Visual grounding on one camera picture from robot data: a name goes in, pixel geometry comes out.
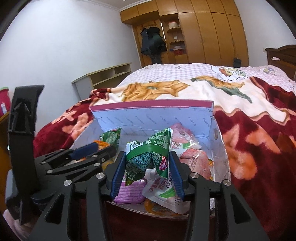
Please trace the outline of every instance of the floral blanket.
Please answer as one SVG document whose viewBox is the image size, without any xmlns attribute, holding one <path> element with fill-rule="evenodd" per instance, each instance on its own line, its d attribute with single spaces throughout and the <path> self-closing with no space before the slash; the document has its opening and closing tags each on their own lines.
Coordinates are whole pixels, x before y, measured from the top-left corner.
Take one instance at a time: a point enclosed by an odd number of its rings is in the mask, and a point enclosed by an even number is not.
<svg viewBox="0 0 296 241">
<path fill-rule="evenodd" d="M 296 97 L 256 77 L 234 83 L 198 76 L 93 90 L 90 98 L 39 131 L 34 139 L 35 156 L 69 148 L 93 121 L 92 105 L 175 98 L 214 101 L 233 184 L 271 240 L 278 240 L 289 226 L 295 229 Z"/>
</svg>

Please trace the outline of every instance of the wooden wardrobe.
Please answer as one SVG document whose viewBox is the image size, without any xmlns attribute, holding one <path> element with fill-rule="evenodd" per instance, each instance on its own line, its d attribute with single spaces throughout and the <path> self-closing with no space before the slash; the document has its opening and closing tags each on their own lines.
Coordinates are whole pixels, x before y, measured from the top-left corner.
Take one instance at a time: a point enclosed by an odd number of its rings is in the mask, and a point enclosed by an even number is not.
<svg viewBox="0 0 296 241">
<path fill-rule="evenodd" d="M 133 26 L 142 67 L 150 65 L 148 56 L 141 54 L 144 27 L 157 26 L 166 38 L 164 64 L 207 63 L 233 66 L 233 59 L 249 65 L 244 27 L 234 0 L 152 0 L 120 12 L 123 23 Z M 185 54 L 175 57 L 170 52 L 168 22 L 180 23 Z"/>
</svg>

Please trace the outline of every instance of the cardboard box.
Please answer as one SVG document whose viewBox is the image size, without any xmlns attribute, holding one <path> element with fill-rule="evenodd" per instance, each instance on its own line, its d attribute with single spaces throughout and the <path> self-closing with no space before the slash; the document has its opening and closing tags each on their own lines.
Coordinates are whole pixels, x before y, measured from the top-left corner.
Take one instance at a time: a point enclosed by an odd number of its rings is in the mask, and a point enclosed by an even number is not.
<svg viewBox="0 0 296 241">
<path fill-rule="evenodd" d="M 157 131 L 179 122 L 192 131 L 209 159 L 214 161 L 213 180 L 230 180 L 229 161 L 222 135 L 213 116 L 213 104 L 213 101 L 204 100 L 167 99 L 94 105 L 90 107 L 94 121 L 75 140 L 71 148 L 89 144 L 106 131 L 122 128 L 119 151 L 125 151 L 127 142 L 143 142 Z M 143 205 L 116 205 L 151 215 L 145 211 Z"/>
</svg>

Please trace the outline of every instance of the fabric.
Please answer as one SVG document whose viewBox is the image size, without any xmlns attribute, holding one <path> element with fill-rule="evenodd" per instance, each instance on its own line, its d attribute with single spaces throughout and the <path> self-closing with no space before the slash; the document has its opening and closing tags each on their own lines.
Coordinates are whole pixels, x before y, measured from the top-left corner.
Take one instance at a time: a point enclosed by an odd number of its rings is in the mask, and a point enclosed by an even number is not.
<svg viewBox="0 0 296 241">
<path fill-rule="evenodd" d="M 21 226 L 19 220 L 14 220 L 8 210 L 4 211 L 3 217 L 20 240 L 27 240 L 38 219 L 38 217 L 34 217 L 32 221 Z"/>
<path fill-rule="evenodd" d="M 223 71 L 224 66 L 213 66 L 210 64 L 154 64 L 139 69 L 129 76 L 127 76 L 119 86 L 124 86 L 130 83 L 147 83 L 149 81 L 170 81 L 170 80 L 187 80 L 201 75 L 215 77 L 224 81 L 239 81 L 251 76 L 258 77 L 264 80 L 269 85 L 280 86 L 287 92 L 293 91 L 296 93 L 296 82 L 292 81 L 287 75 L 278 67 L 260 66 L 260 67 L 242 67 L 236 71 L 230 70 L 229 75 L 233 72 L 238 74 L 237 79 L 233 76 L 225 76 Z"/>
<path fill-rule="evenodd" d="M 162 64 L 160 53 L 151 54 L 149 57 L 151 58 L 152 64 Z"/>
<path fill-rule="evenodd" d="M 166 51 L 166 45 L 162 37 L 159 35 L 158 27 L 144 28 L 141 32 L 142 47 L 141 53 L 144 55 L 160 54 Z"/>
<path fill-rule="evenodd" d="M 89 106 L 176 98 L 214 100 L 233 184 L 271 240 L 277 240 L 289 225 L 295 228 L 296 97 L 256 77 L 226 82 L 197 76 L 93 90 L 89 99 L 70 107 L 39 131 L 34 140 L 35 156 L 69 148 L 92 121 Z"/>
</svg>

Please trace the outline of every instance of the pink snack package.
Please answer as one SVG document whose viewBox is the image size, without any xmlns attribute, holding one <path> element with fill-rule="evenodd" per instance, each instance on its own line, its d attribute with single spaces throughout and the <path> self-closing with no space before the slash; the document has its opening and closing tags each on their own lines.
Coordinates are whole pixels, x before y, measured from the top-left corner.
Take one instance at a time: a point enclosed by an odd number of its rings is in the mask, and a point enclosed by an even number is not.
<svg viewBox="0 0 296 241">
<path fill-rule="evenodd" d="M 115 197 L 114 202 L 119 204 L 140 204 L 145 201 L 142 195 L 142 190 L 146 186 L 147 181 L 140 179 L 133 182 L 131 185 L 126 186 L 126 180 L 123 178 L 119 193 Z"/>
<path fill-rule="evenodd" d="M 172 145 L 174 149 L 200 149 L 201 146 L 189 129 L 184 128 L 180 123 L 171 126 L 173 129 Z"/>
<path fill-rule="evenodd" d="M 188 149 L 180 155 L 180 162 L 186 163 L 192 172 L 210 180 L 211 171 L 207 154 L 203 150 Z"/>
</svg>

